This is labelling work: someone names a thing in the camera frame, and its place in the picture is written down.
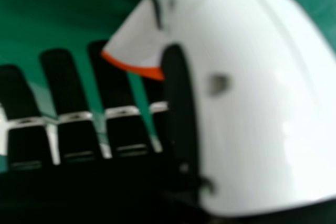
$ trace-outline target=white plastic casing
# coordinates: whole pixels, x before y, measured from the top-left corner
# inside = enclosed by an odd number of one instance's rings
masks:
[[[293,0],[159,0],[164,31],[191,72],[200,201],[221,216],[336,195],[334,53]],[[213,75],[229,88],[209,92]]]

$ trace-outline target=green table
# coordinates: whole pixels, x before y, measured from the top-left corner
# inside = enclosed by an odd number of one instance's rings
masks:
[[[297,1],[336,49],[336,0]],[[103,109],[86,47],[92,41],[108,39],[138,2],[139,0],[0,0],[0,64],[18,65],[27,77],[42,113],[54,118],[55,111],[38,56],[51,48],[70,50],[94,114],[97,132],[104,142]],[[141,79],[134,74],[129,74],[129,79],[149,131],[154,134],[150,116],[146,112],[148,103]],[[5,170],[5,157],[2,156],[0,172]]]

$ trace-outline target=green surface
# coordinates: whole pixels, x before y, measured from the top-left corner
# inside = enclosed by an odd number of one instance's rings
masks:
[[[97,130],[104,134],[103,109],[89,64],[86,46],[108,39],[139,0],[0,0],[0,64],[22,68],[33,88],[40,110],[55,116],[38,55],[51,48],[67,48],[83,81]],[[297,0],[311,15],[336,49],[336,0]],[[136,101],[142,111],[148,107],[138,76],[129,74]],[[145,121],[153,132],[150,116]],[[0,159],[0,171],[4,170]]]

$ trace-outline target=orange edge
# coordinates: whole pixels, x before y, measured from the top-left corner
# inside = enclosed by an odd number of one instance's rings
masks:
[[[133,73],[137,73],[141,76],[148,77],[151,79],[163,81],[164,75],[161,71],[161,68],[141,68],[141,67],[134,67],[131,65],[127,65],[114,59],[111,55],[109,55],[106,51],[101,52],[102,57],[107,60],[109,63],[115,65],[118,68],[121,68],[126,71],[130,71]]]

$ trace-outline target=green background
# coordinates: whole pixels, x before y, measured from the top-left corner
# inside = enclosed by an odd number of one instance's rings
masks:
[[[336,0],[297,1],[336,49]],[[29,81],[42,113],[55,118],[38,56],[51,48],[70,50],[95,116],[97,131],[101,140],[105,141],[103,109],[86,51],[87,44],[108,39],[138,2],[139,0],[0,0],[0,64],[18,65]],[[147,101],[141,79],[134,74],[129,74],[129,79],[140,109],[146,110]],[[144,115],[153,132],[149,115]],[[5,157],[1,157],[0,172],[4,170]]]

